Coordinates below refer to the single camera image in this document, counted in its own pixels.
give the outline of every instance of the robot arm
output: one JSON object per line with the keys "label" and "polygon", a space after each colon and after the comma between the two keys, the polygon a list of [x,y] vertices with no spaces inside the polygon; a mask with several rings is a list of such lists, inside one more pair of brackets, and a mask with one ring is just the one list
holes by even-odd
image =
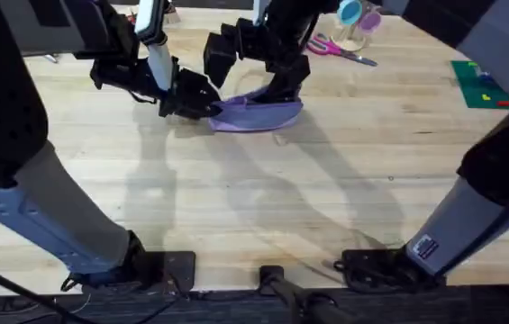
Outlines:
{"label": "robot arm", "polygon": [[[509,0],[375,0],[474,59],[509,93]],[[258,59],[275,77],[259,103],[292,100],[310,74],[302,54],[319,14],[339,1],[274,0],[259,24],[240,19],[210,34],[205,73],[221,86],[240,59]],[[361,292],[415,290],[443,276],[509,229],[509,116],[464,157],[460,178],[421,230],[398,250],[347,250],[336,264]]]}
{"label": "robot arm", "polygon": [[[318,15],[335,11],[339,2],[274,0],[259,25],[247,20],[223,25],[220,35],[208,39],[205,73],[221,86],[236,53],[241,59],[263,60],[275,77],[254,100],[292,100],[310,73],[302,54],[305,42]],[[509,0],[471,5],[479,13],[449,1],[377,2],[469,55],[509,91],[509,52],[500,41],[486,41],[501,35],[509,40],[509,19],[493,18]],[[147,285],[158,275],[141,262],[148,254],[133,233],[107,219],[61,166],[47,141],[46,114],[21,53],[67,51],[94,59],[96,86],[119,86],[160,99],[161,116],[217,114],[209,104],[219,97],[207,78],[180,70],[169,56],[160,4],[142,0],[134,30],[103,0],[0,0],[0,222],[62,260],[71,278],[82,284]],[[140,41],[149,47],[148,58],[138,58]],[[436,284],[509,228],[509,116],[468,152],[459,174],[452,191],[403,248],[345,251],[338,265],[347,283],[367,289],[373,284],[385,289]],[[193,254],[180,258],[193,260]]]}
{"label": "robot arm", "polygon": [[[193,72],[177,71],[168,54],[159,22],[162,2],[143,3],[136,36],[106,1],[0,1],[0,223],[66,265],[71,275],[63,290],[74,283],[148,288],[179,264],[190,272],[180,287],[188,290],[194,281],[193,252],[145,252],[136,236],[108,219],[68,175],[47,140],[46,112],[21,55],[67,51],[95,59],[92,78],[98,85],[174,105],[171,83],[187,87],[177,74]],[[148,58],[138,59],[139,38],[150,47]],[[166,255],[174,262],[165,265]]]}

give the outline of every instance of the scissors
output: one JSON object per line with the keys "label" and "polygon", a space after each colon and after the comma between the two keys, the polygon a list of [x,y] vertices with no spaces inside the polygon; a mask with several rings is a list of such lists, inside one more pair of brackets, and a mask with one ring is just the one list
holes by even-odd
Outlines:
{"label": "scissors", "polygon": [[375,67],[378,65],[377,62],[373,61],[369,58],[361,57],[360,55],[356,55],[353,52],[345,49],[341,49],[340,46],[334,44],[326,35],[319,32],[314,37],[312,37],[306,47],[314,54],[318,55],[336,55],[346,59],[351,59],[355,62],[366,64],[371,67]]}

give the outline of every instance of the blue object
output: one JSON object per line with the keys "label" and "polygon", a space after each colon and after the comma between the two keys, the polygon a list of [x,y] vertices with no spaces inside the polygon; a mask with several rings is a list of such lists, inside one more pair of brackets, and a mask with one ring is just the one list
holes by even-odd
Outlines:
{"label": "blue object", "polygon": [[342,24],[351,25],[362,15],[362,4],[358,0],[344,0],[336,13]]}

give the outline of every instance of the black cable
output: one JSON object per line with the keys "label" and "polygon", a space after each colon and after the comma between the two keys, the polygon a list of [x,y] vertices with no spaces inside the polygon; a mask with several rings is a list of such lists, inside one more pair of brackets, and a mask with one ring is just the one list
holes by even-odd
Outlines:
{"label": "black cable", "polygon": [[[56,313],[58,313],[62,319],[64,320],[73,320],[75,321],[76,323],[80,323],[80,324],[98,324],[92,320],[88,320],[88,319],[83,319],[79,316],[77,316],[76,314],[60,307],[59,305],[57,305],[55,302],[53,301],[50,301],[48,300],[47,298],[44,298],[38,294],[36,294],[35,292],[31,292],[23,287],[21,287],[19,284],[17,283],[13,283],[12,281],[2,277],[0,275],[0,285],[2,287],[4,287],[5,289],[8,289],[10,291],[12,291],[13,293],[17,293],[31,301],[34,301],[34,302],[38,302],[40,305],[44,306],[44,307],[47,307],[53,311],[56,311]],[[158,310],[154,311],[151,315],[147,316],[146,318],[140,320],[140,321],[137,321],[133,324],[143,324],[143,323],[146,323],[147,321],[153,319],[154,317],[160,315],[161,312],[165,311],[166,309],[168,309],[169,307],[173,306],[176,302],[178,302],[181,298],[177,298],[175,299],[174,301],[160,307]],[[33,322],[35,320],[41,320],[41,319],[44,319],[46,317],[49,317],[49,316],[52,316],[53,314],[44,314],[44,315],[41,315],[40,317],[38,318],[34,318],[34,319],[28,319],[26,321],[23,321],[21,323],[18,323],[18,324],[23,324],[23,323],[30,323],[30,322]]]}
{"label": "black cable", "polygon": [[48,300],[47,298],[44,298],[44,297],[36,294],[35,292],[31,292],[31,291],[21,287],[17,283],[13,283],[10,280],[2,277],[1,275],[0,275],[0,285],[2,287],[4,287],[5,289],[12,291],[13,293],[17,293],[29,300],[38,302],[40,305],[45,306],[53,311],[56,311],[58,314],[60,314],[63,317],[68,318],[69,320],[74,320],[75,322],[80,323],[80,324],[96,324],[95,322],[93,322],[91,320],[82,319],[81,317],[72,314],[71,312],[58,306],[57,304]]}
{"label": "black cable", "polygon": [[4,305],[2,306],[2,310],[0,310],[0,315],[18,315],[24,314],[28,311],[33,311],[40,307],[38,302],[28,302],[28,304],[23,307],[14,307],[14,299],[8,298]]}
{"label": "black cable", "polygon": [[[90,293],[88,295],[88,298],[86,299],[86,301],[82,304],[82,306],[76,308],[75,310],[71,311],[72,314],[76,314],[78,313],[79,311],[83,310],[89,303],[90,301],[92,300],[92,294]],[[58,315],[57,312],[51,312],[51,313],[47,313],[47,314],[42,314],[38,317],[35,317],[35,318],[32,318],[32,319],[26,319],[20,323],[16,323],[16,324],[25,324],[25,323],[32,323],[36,320],[42,320],[42,319],[45,319],[45,318],[48,318],[48,317],[51,317],[51,316],[56,316]]]}
{"label": "black cable", "polygon": [[167,303],[166,305],[160,307],[159,309],[157,309],[156,311],[154,311],[153,313],[151,313],[150,315],[148,315],[144,319],[141,319],[141,320],[139,320],[139,321],[137,321],[137,322],[135,322],[133,324],[144,324],[144,323],[152,320],[153,318],[157,317],[158,315],[160,315],[165,310],[167,310],[170,307],[174,306],[175,303],[180,302],[182,299],[183,299],[182,296],[179,296],[174,301],[171,301],[171,302]]}

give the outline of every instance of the scissors blade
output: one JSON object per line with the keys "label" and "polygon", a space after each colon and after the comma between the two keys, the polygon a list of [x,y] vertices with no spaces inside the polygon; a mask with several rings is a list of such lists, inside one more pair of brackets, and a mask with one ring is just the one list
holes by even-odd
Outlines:
{"label": "scissors blade", "polygon": [[346,59],[351,59],[355,62],[358,62],[358,63],[362,63],[362,64],[365,64],[365,65],[368,65],[368,66],[371,66],[371,67],[377,67],[378,66],[378,63],[370,58],[365,58],[363,56],[360,56],[360,55],[356,55],[354,53],[352,53],[351,51],[343,51],[341,53],[341,55],[346,58]]}

